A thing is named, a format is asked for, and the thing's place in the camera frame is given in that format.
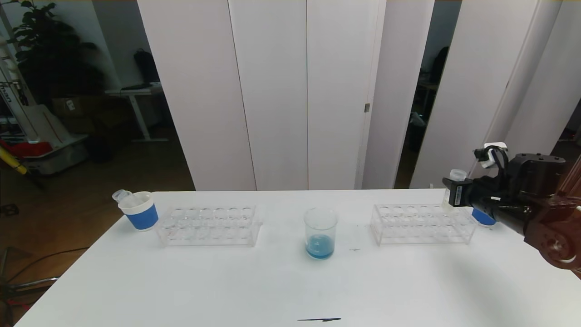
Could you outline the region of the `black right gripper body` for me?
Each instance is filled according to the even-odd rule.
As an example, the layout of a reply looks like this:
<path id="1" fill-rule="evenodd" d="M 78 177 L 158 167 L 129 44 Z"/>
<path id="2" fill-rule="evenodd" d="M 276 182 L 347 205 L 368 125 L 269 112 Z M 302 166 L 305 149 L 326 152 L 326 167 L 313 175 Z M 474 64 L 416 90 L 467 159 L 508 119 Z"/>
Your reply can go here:
<path id="1" fill-rule="evenodd" d="M 505 221 L 506 213 L 501 208 L 501 202 L 493 197 L 501 197 L 495 178 L 474 178 L 463 181 L 448 180 L 448 204 L 452 207 L 472 207 L 494 221 Z"/>

